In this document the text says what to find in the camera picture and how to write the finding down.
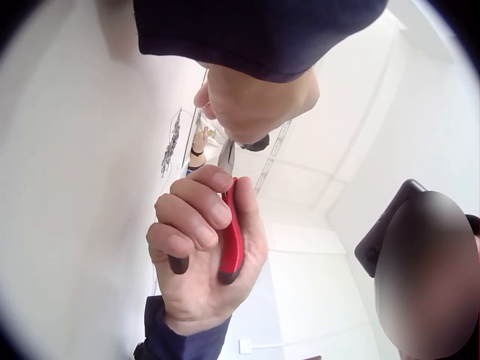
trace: phone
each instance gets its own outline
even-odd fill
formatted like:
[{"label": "phone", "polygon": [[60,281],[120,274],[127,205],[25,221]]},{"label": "phone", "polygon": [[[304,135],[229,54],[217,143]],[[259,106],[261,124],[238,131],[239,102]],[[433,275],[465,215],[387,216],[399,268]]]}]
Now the phone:
[{"label": "phone", "polygon": [[384,243],[385,234],[396,211],[408,198],[423,191],[426,191],[426,189],[418,181],[413,179],[406,180],[400,186],[400,189],[398,189],[385,211],[355,248],[355,257],[370,277],[375,277],[378,257]]}]

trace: pliers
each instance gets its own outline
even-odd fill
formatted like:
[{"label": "pliers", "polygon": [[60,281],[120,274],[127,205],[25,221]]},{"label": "pliers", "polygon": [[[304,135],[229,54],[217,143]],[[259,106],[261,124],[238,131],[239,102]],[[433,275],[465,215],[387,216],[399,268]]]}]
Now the pliers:
[{"label": "pliers", "polygon": [[[218,167],[222,168],[228,174],[232,174],[233,165],[235,163],[235,142],[228,139],[222,147],[220,156],[218,157]],[[235,281],[240,273],[244,258],[243,236],[237,219],[235,210],[235,186],[237,178],[233,178],[231,188],[222,194],[223,201],[227,204],[232,212],[232,221],[223,232],[222,255],[220,267],[218,269],[217,278],[222,284],[228,285]],[[173,273],[180,275],[187,271],[189,258],[178,259],[168,256],[168,262]]]}]

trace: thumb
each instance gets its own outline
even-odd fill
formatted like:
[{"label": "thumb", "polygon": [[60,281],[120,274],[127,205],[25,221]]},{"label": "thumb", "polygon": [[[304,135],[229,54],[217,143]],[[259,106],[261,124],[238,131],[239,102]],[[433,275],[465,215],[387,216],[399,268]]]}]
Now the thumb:
[{"label": "thumb", "polygon": [[252,266],[254,269],[251,270],[260,272],[267,258],[268,247],[252,180],[248,177],[239,178],[235,186],[234,196],[235,211],[245,247],[244,267]]},{"label": "thumb", "polygon": [[197,95],[193,98],[193,104],[198,108],[204,108],[210,99],[208,96],[208,84],[205,82],[200,90],[198,90]]}]

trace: white shirt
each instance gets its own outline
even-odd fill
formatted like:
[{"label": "white shirt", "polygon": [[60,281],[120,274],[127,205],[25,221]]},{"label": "white shirt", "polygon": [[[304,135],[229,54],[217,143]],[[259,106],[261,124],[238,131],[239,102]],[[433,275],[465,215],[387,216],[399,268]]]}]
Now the white shirt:
[{"label": "white shirt", "polygon": [[197,121],[197,131],[203,131],[205,126],[208,128],[208,138],[205,142],[204,155],[207,160],[206,163],[210,164],[209,161],[215,160],[214,162],[216,162],[223,144],[228,140],[228,136],[217,119],[207,119],[207,117],[201,113],[200,119]]}]

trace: black watch strap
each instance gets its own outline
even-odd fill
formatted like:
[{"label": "black watch strap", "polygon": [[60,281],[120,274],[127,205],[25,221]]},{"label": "black watch strap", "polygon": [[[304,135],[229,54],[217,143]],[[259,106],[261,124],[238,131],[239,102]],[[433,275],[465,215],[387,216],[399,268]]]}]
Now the black watch strap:
[{"label": "black watch strap", "polygon": [[204,153],[204,151],[203,151],[203,150],[202,150],[202,152],[201,152],[201,153],[197,153],[197,152],[195,152],[195,151],[194,151],[194,149],[193,149],[193,147],[190,149],[190,152],[191,152],[192,154],[194,154],[195,156],[200,156],[201,154],[203,154],[203,153]]}]

